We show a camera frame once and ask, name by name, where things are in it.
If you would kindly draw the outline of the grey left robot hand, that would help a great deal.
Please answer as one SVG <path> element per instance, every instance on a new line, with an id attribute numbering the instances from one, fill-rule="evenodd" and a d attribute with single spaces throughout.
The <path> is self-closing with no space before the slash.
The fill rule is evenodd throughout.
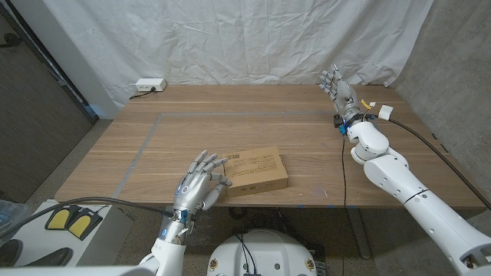
<path id="1" fill-rule="evenodd" d="M 172 220 L 186 224 L 197 210 L 210 209 L 220 193 L 232 185 L 224 174 L 213 172 L 225 165 L 227 158 L 218 159 L 216 153 L 210 156 L 207 153 L 202 151 L 180 180 L 173 199 Z"/>

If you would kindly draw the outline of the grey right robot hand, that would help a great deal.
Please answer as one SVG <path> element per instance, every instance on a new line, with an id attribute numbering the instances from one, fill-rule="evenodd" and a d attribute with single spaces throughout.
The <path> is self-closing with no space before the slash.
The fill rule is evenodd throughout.
<path id="1" fill-rule="evenodd" d="M 357 94 L 353 87 L 344 79 L 340 69 L 333 64 L 331 69 L 322 71 L 319 87 L 330 97 L 334 110 L 348 122 L 361 114 Z"/>

